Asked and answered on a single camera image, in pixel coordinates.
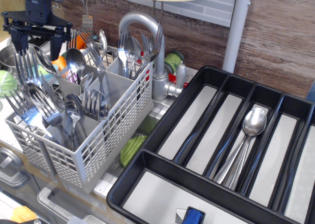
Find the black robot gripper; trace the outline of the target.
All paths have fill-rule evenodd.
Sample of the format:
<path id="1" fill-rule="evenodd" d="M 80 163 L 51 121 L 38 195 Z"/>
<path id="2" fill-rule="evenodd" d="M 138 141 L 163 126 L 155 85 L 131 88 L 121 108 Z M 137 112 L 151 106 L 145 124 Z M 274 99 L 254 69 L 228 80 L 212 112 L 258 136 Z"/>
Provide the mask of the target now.
<path id="1" fill-rule="evenodd" d="M 9 32 L 16 52 L 20 55 L 29 48 L 28 35 L 50 39 L 50 61 L 59 57 L 62 44 L 70 40 L 72 23 L 52 12 L 52 2 L 63 0 L 25 0 L 24 11 L 4 11 L 1 13 L 3 30 Z"/>

